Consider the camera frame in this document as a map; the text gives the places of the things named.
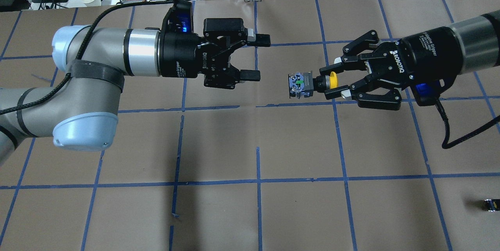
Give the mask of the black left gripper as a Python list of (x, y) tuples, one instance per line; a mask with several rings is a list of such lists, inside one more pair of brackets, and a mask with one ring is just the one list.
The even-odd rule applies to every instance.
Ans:
[(202, 74), (205, 87), (218, 89), (234, 89), (240, 82), (259, 82), (260, 71), (238, 69), (230, 58), (245, 45), (271, 46), (269, 34), (246, 28), (241, 18), (207, 18), (204, 36), (188, 32), (179, 23), (167, 23), (160, 30), (159, 40), (162, 77), (196, 78)]

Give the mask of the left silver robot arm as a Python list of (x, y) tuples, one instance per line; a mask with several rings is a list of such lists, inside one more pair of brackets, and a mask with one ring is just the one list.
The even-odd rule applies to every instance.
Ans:
[(1, 89), (1, 163), (29, 137), (52, 137), (65, 150), (102, 151), (114, 140), (125, 77), (196, 78), (204, 86), (234, 89), (260, 81), (259, 71), (232, 66), (245, 45), (269, 47), (270, 36), (240, 18), (207, 18), (202, 36), (190, 19), (161, 29), (96, 28), (82, 59), (76, 53), (90, 26), (67, 26), (52, 40), (64, 80), (57, 87)]

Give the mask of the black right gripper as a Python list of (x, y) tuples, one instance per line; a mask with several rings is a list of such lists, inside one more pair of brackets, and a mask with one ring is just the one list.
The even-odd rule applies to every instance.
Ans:
[[(402, 96), (397, 87), (455, 78), (455, 34), (450, 28), (435, 28), (395, 42), (381, 41), (375, 30), (342, 48), (333, 64), (320, 68), (330, 74), (327, 100), (354, 100), (361, 108), (400, 110)], [(353, 84), (339, 86), (337, 74), (367, 71)]]

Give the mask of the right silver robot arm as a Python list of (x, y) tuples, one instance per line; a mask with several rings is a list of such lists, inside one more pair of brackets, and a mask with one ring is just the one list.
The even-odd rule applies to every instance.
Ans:
[(361, 108), (399, 110), (411, 88), (419, 106), (432, 105), (458, 75), (499, 66), (499, 11), (429, 29), (394, 42), (370, 30), (343, 47), (334, 64), (312, 79), (330, 100)]

